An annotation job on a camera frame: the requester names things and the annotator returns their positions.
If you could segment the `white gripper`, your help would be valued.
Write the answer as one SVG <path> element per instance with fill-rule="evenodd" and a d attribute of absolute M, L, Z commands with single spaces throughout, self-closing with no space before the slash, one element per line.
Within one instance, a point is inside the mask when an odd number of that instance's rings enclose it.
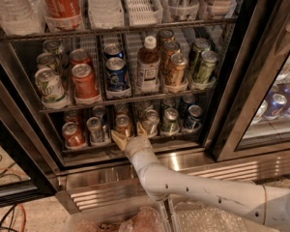
<path fill-rule="evenodd" d="M 113 141 L 121 151 L 125 151 L 125 154 L 129 160 L 132 160 L 136 153 L 153 151 L 150 140 L 146 138 L 148 137 L 148 134 L 140 122 L 136 123 L 136 129 L 138 136 L 131 138 L 129 141 L 125 135 L 117 132 L 116 130 L 111 131 Z"/>

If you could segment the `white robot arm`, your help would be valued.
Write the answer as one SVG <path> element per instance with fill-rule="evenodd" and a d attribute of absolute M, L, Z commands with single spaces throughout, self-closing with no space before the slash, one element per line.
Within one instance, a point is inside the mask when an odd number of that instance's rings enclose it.
<path fill-rule="evenodd" d="M 111 136 L 152 199 L 160 201 L 170 194 L 178 194 L 255 223 L 290 232 L 289 188 L 183 174 L 160 163 L 147 136 L 128 137 L 116 130 Z"/>

